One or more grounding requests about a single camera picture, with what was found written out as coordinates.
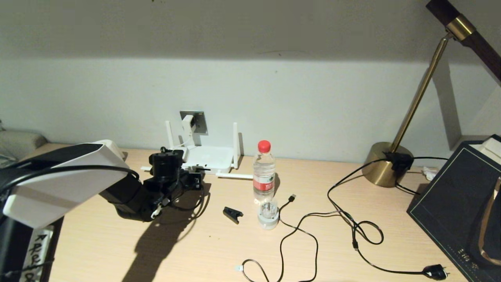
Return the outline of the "white wifi router with antennas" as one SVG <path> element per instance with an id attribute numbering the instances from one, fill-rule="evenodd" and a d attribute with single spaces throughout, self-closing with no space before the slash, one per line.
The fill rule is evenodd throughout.
<path id="1" fill-rule="evenodd" d="M 219 178 L 252 180 L 251 174 L 236 174 L 230 171 L 239 168 L 240 160 L 240 137 L 238 123 L 233 123 L 233 138 L 231 147 L 223 146 L 196 146 L 193 141 L 194 130 L 191 129 L 188 140 L 183 146 L 174 146 L 173 134 L 170 121 L 165 121 L 168 134 L 169 149 L 179 149 L 183 152 L 181 167 L 185 170 L 198 168 L 206 174 L 216 175 Z"/>

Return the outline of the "white power adapter with cord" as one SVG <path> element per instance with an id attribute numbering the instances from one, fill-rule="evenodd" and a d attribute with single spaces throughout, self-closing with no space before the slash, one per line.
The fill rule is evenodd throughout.
<path id="1" fill-rule="evenodd" d="M 186 148 L 190 149 L 195 146 L 194 133 L 196 129 L 194 114 L 186 114 L 181 121 L 182 133 L 179 136 L 178 145 L 172 146 L 172 149 Z"/>

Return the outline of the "small black plastic clip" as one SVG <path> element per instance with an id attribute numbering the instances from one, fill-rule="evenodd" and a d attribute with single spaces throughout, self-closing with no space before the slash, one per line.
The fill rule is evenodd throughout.
<path id="1" fill-rule="evenodd" d="M 240 223 L 239 218 L 244 215 L 243 212 L 226 206 L 223 209 L 223 214 L 237 225 Z"/>

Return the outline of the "clear water bottle red cap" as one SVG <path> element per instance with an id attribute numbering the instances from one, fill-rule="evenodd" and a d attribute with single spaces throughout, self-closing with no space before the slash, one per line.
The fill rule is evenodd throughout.
<path id="1" fill-rule="evenodd" d="M 253 160 L 254 203 L 270 201 L 275 193 L 276 159 L 271 153 L 271 142 L 261 140 Z"/>

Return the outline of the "white toilet paper roll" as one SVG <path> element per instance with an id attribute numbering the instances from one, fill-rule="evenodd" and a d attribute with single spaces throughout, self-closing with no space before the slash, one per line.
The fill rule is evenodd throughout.
<path id="1" fill-rule="evenodd" d="M 104 145 L 109 150 L 111 150 L 111 152 L 113 152 L 116 156 L 118 156 L 120 159 L 122 159 L 122 161 L 125 161 L 126 156 L 125 156 L 124 152 L 122 152 L 120 150 L 120 148 L 118 147 L 118 145 L 114 141 L 111 141 L 109 139 L 102 139 L 99 141 L 95 141 L 93 143 Z"/>

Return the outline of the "small white clear-dome humidifier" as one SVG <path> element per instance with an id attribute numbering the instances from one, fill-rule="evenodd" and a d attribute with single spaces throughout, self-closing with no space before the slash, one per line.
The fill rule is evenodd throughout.
<path id="1" fill-rule="evenodd" d="M 275 198 L 261 201 L 258 205 L 257 219 L 261 228 L 265 230 L 274 229 L 279 221 L 279 207 Z"/>

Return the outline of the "white handwritten label tape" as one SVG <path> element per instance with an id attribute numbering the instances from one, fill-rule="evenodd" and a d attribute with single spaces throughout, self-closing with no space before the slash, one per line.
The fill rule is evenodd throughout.
<path id="1" fill-rule="evenodd" d="M 47 260 L 46 257 L 53 233 L 53 226 L 33 230 L 23 263 L 23 268 L 31 267 L 31 269 L 23 271 L 19 282 L 41 282 L 43 264 Z"/>

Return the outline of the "grey cushion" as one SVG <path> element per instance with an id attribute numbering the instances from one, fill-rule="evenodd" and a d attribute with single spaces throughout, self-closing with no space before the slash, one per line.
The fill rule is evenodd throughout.
<path id="1" fill-rule="evenodd" d="M 3 130 L 0 131 L 0 157 L 20 160 L 47 142 L 38 133 Z"/>

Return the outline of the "brass desk lamp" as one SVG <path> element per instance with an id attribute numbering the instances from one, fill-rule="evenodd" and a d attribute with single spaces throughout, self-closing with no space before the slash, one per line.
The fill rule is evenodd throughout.
<path id="1" fill-rule="evenodd" d="M 438 42 L 431 62 L 424 73 L 424 77 L 417 88 L 417 92 L 412 99 L 394 140 L 392 142 L 374 143 L 368 152 L 363 166 L 361 166 L 362 175 L 369 182 L 380 187 L 397 187 L 407 173 L 407 171 L 403 173 L 393 171 L 391 169 L 391 162 L 385 157 L 384 153 L 400 152 L 412 155 L 410 150 L 401 146 L 401 142 L 419 107 L 424 93 L 427 91 L 433 79 L 433 75 L 449 41 L 454 40 L 462 46 L 472 50 L 481 62 L 483 62 L 484 66 L 486 66 L 493 79 L 501 84 L 501 55 L 499 55 L 490 43 L 488 43 L 475 25 L 473 25 L 464 14 L 458 11 L 450 0 L 429 0 L 426 4 L 426 8 L 443 25 L 445 35 Z"/>

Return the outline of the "black block on lamp base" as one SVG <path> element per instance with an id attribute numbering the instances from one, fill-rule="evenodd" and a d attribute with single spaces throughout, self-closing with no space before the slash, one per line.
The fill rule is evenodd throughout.
<path id="1" fill-rule="evenodd" d="M 397 173 L 408 171 L 414 162 L 410 154 L 400 152 L 385 152 L 385 157 L 391 162 L 391 169 Z"/>

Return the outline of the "dark blue gift bag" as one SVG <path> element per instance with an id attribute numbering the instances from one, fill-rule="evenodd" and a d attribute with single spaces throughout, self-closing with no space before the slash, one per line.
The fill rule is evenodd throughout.
<path id="1" fill-rule="evenodd" d="M 408 214 L 469 282 L 501 282 L 501 165 L 464 141 Z"/>

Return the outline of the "white box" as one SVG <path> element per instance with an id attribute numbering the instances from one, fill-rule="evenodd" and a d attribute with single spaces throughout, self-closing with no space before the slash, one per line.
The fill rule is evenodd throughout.
<path id="1" fill-rule="evenodd" d="M 480 144 L 471 145 L 484 156 L 501 165 L 501 136 L 490 136 Z"/>

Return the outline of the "grey wall power socket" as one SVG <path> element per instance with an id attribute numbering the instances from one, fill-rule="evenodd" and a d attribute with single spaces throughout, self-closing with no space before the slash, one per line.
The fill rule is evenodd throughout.
<path id="1" fill-rule="evenodd" d="M 186 116 L 186 114 L 194 114 L 195 116 L 195 134 L 208 135 L 207 123 L 203 111 L 180 111 L 181 120 L 184 116 Z"/>

